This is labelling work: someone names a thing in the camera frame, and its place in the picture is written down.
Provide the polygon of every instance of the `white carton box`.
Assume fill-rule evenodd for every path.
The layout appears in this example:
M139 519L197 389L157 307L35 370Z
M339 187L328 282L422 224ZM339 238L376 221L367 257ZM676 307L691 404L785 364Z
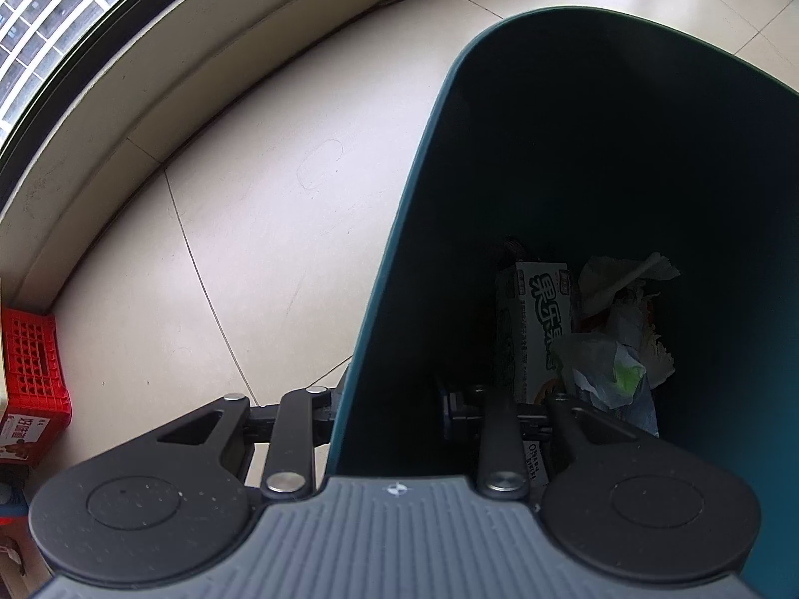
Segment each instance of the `white carton box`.
M497 276L499 386L513 388L518 403L540 402L556 376L550 344L571 333L571 278L566 264L523 261Z

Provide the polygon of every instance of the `building outside window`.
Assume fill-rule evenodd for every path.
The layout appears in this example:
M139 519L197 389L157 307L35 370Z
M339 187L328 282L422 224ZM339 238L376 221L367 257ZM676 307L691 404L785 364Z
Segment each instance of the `building outside window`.
M63 57L119 0L0 0L0 145Z

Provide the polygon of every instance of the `label on red basket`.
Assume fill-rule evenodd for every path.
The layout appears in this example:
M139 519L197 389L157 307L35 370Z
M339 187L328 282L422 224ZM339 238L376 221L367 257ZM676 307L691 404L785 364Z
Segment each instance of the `label on red basket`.
M49 418L7 414L0 430L0 459L27 459Z

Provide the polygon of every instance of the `tile floor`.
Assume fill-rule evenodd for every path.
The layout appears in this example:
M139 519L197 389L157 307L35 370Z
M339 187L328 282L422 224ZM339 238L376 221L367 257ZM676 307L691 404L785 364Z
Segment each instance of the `tile floor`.
M676 27L799 89L799 0L407 0L361 19L227 111L74 273L55 314L75 420L45 471L228 391L334 386L447 70L498 19L559 4Z

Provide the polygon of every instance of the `white label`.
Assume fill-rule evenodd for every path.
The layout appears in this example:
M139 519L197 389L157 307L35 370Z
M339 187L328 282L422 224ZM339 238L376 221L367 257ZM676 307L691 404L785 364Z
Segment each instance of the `white label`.
M45 431L49 418L7 414L0 430L0 458L27 459L32 446Z
M524 459L527 462L527 474L530 475L530 486L536 488L549 484L549 475L546 474L544 459L541 456L541 444L524 442Z

